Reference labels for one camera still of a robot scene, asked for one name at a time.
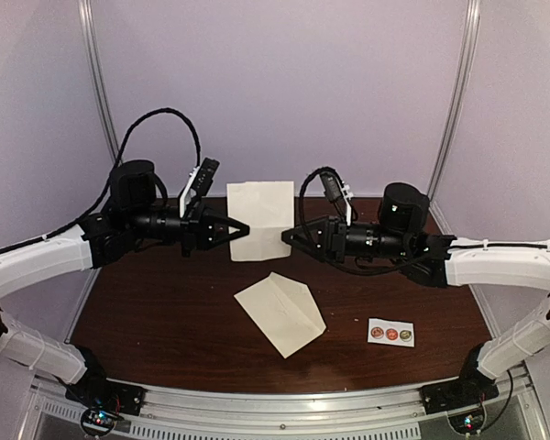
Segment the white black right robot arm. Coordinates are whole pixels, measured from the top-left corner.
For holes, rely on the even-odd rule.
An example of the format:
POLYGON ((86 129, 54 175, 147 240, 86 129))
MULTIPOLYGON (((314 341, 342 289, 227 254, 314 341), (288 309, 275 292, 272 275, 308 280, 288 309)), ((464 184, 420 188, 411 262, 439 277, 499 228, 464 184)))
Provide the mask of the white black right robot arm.
POLYGON ((546 292, 511 329, 470 350, 451 388, 456 402, 468 405, 508 369, 550 346, 550 239, 505 243, 429 234, 429 206, 425 194, 395 182, 384 190, 377 221, 355 222, 351 213, 302 219, 281 239, 357 276, 399 272, 425 287, 485 284, 546 292))

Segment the cream paper envelope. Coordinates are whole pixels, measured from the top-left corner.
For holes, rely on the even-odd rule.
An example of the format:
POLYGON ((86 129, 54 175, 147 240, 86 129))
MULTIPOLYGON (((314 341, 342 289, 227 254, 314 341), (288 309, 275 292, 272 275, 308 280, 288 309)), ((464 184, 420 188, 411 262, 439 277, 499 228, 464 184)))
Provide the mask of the cream paper envelope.
POLYGON ((309 287, 278 273, 238 292, 234 298, 283 358, 326 331, 309 287))

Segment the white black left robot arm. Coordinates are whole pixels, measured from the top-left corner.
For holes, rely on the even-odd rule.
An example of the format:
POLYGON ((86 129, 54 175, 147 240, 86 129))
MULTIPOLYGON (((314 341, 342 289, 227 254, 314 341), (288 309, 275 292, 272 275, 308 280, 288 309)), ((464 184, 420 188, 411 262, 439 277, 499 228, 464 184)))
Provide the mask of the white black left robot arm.
MULTIPOLYGON (((219 166, 204 159, 195 167, 177 205, 152 161, 135 159, 113 169, 104 208, 60 232, 0 249, 0 301, 41 281, 76 271, 100 269, 154 246, 180 245, 184 257, 246 237, 248 225, 204 204, 219 166)), ((104 407, 114 398, 112 382, 87 348, 59 342, 21 324, 0 307, 0 356, 47 372, 86 407, 104 407)))

